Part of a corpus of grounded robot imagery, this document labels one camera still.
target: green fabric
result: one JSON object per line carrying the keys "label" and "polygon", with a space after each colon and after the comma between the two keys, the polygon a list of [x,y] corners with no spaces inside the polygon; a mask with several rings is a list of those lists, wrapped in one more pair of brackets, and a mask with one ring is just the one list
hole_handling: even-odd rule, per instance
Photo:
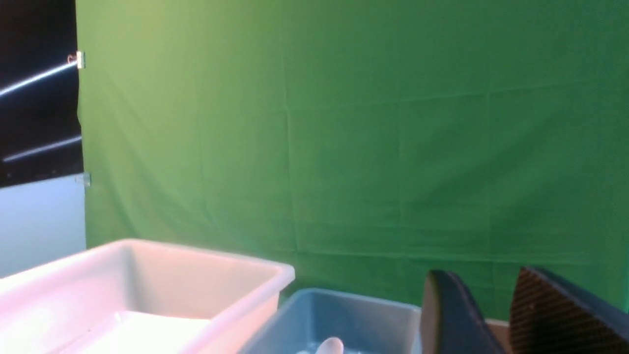
{"label": "green fabric", "polygon": [[77,0],[90,247],[290,263],[505,318],[520,265],[626,308],[629,3]]}

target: white plastic bin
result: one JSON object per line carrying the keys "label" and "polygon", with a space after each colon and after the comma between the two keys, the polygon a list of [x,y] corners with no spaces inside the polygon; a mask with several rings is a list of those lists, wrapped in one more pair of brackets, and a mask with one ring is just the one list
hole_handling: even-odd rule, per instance
{"label": "white plastic bin", "polygon": [[117,241],[0,280],[0,353],[84,351],[121,323],[156,331],[134,335],[137,348],[141,337],[155,344],[170,334],[141,321],[169,319],[171,329],[190,332],[152,353],[236,353],[276,312],[279,292],[294,277],[292,266],[271,261]]}

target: white wall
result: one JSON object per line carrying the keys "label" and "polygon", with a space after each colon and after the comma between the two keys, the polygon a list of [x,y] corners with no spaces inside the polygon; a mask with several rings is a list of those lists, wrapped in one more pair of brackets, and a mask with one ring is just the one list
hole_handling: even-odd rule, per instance
{"label": "white wall", "polygon": [[85,248],[82,175],[0,189],[0,278]]}

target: dark triangular object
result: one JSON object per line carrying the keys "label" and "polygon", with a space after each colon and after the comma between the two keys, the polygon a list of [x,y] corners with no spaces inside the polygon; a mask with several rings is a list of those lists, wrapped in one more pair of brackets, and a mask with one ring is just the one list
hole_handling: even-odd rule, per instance
{"label": "dark triangular object", "polygon": [[551,271],[522,268],[509,321],[517,354],[629,353],[629,316]]}
{"label": "dark triangular object", "polygon": [[469,289],[449,271],[426,276],[420,332],[422,354],[505,353]]}

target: blue plastic bin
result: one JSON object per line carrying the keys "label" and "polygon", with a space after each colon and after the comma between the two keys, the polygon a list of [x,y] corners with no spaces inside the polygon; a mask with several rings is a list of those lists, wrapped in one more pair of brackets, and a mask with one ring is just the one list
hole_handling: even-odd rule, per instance
{"label": "blue plastic bin", "polygon": [[314,354],[339,337],[345,353],[419,354],[420,308],[323,289],[296,292],[242,348],[242,354]]}

